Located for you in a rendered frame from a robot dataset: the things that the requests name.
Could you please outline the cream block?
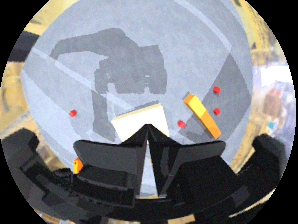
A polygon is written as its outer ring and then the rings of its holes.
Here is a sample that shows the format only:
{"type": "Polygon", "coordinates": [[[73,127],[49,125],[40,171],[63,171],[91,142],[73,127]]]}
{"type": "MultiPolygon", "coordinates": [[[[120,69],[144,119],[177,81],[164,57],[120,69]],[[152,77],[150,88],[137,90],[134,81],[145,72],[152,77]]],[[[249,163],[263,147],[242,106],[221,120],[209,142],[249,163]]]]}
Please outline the cream block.
{"type": "Polygon", "coordinates": [[[144,127],[145,124],[156,125],[161,132],[164,132],[166,136],[169,136],[164,112],[162,112],[160,104],[152,105],[152,107],[144,109],[138,109],[138,111],[126,113],[126,115],[113,117],[112,124],[122,141],[128,140],[128,137],[132,136],[138,128],[144,127]]]}

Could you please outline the orange flat bar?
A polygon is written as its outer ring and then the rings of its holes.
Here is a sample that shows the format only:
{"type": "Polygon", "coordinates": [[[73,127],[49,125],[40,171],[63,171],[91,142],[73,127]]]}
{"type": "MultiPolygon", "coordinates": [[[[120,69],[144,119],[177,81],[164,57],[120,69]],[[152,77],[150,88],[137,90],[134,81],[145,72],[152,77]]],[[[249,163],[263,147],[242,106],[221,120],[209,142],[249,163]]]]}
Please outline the orange flat bar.
{"type": "Polygon", "coordinates": [[[189,96],[186,97],[184,101],[185,104],[190,108],[190,111],[192,111],[194,115],[198,117],[198,120],[204,124],[204,127],[208,129],[210,135],[212,135],[214,139],[218,139],[218,135],[221,135],[220,129],[218,129],[216,123],[214,123],[209,113],[206,112],[206,108],[201,104],[201,101],[197,99],[197,96],[189,93],[189,96]]]}

